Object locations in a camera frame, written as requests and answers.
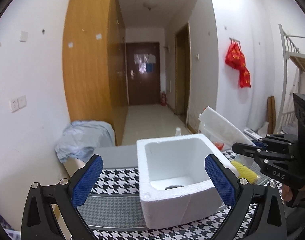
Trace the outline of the white remote control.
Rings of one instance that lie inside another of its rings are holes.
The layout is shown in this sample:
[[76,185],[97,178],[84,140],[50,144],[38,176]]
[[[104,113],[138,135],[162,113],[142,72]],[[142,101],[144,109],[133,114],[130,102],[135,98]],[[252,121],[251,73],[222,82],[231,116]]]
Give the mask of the white remote control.
[[245,128],[243,132],[245,135],[252,138],[253,140],[261,139],[261,136],[259,134],[257,134],[255,131],[253,131],[252,129]]

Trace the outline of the red snack packet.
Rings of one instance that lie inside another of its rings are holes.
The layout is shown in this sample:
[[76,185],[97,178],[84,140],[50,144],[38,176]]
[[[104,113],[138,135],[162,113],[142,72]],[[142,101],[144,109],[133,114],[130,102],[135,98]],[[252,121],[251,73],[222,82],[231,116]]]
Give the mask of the red snack packet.
[[224,143],[222,143],[222,142],[213,142],[213,144],[216,146],[216,148],[218,149],[218,150],[220,150],[220,151],[222,151],[223,150],[223,148],[224,148]]

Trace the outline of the white styrofoam lid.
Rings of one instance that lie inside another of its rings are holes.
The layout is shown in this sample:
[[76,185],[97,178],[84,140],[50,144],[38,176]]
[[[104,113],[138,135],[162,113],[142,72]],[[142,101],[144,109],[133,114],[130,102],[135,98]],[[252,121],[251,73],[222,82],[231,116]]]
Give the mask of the white styrofoam lid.
[[231,149],[236,142],[254,145],[243,132],[211,107],[205,108],[199,115],[198,120],[198,133],[205,135],[212,143],[224,143],[224,148],[221,152]]

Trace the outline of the houndstooth tablecloth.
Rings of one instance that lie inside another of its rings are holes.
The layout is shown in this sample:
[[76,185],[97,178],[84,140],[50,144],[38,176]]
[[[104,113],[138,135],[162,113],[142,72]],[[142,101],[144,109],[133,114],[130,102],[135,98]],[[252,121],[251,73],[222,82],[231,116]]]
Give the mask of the houndstooth tablecloth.
[[140,200],[137,147],[97,148],[104,168],[82,206],[82,218],[105,239],[206,238],[219,228],[229,208],[210,180],[208,189],[144,203]]

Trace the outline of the white styrofoam box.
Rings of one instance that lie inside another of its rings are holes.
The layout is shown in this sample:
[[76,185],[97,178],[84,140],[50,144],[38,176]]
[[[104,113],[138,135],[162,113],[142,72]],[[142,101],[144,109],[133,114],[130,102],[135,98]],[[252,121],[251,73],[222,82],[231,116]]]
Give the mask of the white styrofoam box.
[[137,141],[139,196],[149,229],[203,219],[222,206],[205,171],[209,154],[239,176],[231,162],[203,134]]

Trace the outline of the white metal bunk bed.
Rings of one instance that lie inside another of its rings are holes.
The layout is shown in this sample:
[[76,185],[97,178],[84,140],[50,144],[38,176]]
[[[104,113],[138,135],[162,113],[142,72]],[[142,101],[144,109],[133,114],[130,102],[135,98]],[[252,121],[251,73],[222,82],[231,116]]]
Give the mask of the white metal bunk bed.
[[[283,53],[283,86],[280,109],[277,115],[275,132],[284,133],[284,127],[290,127],[295,124],[295,108],[293,103],[293,94],[301,91],[301,75],[305,73],[305,53],[302,53],[293,38],[305,39],[304,36],[287,34],[282,25],[278,25]],[[293,84],[289,85],[289,63],[296,67]]]

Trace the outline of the red hanging bag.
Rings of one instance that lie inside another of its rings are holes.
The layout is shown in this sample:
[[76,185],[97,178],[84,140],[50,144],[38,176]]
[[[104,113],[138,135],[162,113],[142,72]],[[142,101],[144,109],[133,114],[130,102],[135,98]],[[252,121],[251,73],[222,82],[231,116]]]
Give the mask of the red hanging bag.
[[251,75],[246,68],[246,59],[236,41],[231,41],[225,56],[225,63],[239,72],[239,87],[251,88]]

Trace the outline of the light blue crumpled cloth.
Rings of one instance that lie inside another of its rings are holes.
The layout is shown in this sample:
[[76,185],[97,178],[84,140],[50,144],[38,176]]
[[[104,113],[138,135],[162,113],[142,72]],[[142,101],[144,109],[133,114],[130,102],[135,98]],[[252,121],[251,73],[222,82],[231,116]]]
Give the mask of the light blue crumpled cloth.
[[63,130],[62,137],[55,146],[55,152],[61,163],[65,163],[69,158],[87,163],[96,148],[115,145],[112,125],[104,121],[79,120],[71,122]]

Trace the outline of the red fire extinguisher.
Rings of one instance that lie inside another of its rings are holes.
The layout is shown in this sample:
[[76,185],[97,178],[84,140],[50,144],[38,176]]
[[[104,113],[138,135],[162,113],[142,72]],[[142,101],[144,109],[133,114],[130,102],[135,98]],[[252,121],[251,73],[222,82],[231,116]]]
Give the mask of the red fire extinguisher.
[[161,105],[166,106],[167,105],[167,96],[165,92],[161,93]]

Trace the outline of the dark brown entrance door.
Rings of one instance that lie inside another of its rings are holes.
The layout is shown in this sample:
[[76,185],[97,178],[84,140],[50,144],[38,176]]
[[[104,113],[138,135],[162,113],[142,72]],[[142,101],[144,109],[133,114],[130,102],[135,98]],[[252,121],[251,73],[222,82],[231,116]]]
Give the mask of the dark brown entrance door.
[[129,105],[160,103],[160,44],[138,42],[126,44]]

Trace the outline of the wooden wardrobe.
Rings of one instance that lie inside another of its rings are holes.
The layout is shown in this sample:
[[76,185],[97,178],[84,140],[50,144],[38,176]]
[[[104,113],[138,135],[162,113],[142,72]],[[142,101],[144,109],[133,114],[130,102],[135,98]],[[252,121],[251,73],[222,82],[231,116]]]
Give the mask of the wooden wardrobe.
[[70,119],[108,122],[121,145],[128,102],[119,0],[69,0],[62,69]]

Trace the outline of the ceiling lamp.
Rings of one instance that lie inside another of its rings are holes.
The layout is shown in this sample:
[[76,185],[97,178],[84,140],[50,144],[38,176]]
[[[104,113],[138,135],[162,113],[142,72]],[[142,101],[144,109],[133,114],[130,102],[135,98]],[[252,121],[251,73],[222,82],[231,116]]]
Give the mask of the ceiling lamp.
[[151,10],[157,8],[158,4],[156,4],[156,3],[150,3],[150,2],[144,2],[144,3],[143,3],[143,6],[144,6],[146,9],[148,9],[149,11],[151,11]]

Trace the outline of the wall socket and switch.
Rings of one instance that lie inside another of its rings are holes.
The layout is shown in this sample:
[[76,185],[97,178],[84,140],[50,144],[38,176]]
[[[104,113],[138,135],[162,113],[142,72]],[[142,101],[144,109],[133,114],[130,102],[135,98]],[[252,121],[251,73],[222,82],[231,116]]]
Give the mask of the wall socket and switch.
[[11,113],[19,111],[20,109],[27,106],[27,98],[25,95],[20,96],[19,98],[11,99],[9,101],[9,107]]

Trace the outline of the side door frame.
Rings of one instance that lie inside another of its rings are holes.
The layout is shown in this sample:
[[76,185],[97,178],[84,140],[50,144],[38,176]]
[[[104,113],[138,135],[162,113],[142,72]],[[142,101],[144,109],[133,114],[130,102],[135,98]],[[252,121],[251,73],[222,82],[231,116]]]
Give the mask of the side door frame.
[[175,114],[187,126],[191,88],[191,42],[189,24],[175,34]]

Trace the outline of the white wall switch plate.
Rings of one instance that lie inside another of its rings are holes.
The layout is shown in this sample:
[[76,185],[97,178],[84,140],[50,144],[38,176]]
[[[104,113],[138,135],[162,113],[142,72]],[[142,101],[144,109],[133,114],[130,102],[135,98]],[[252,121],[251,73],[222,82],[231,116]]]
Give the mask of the white wall switch plate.
[[28,40],[28,33],[26,31],[21,31],[20,33],[20,42],[27,42]]

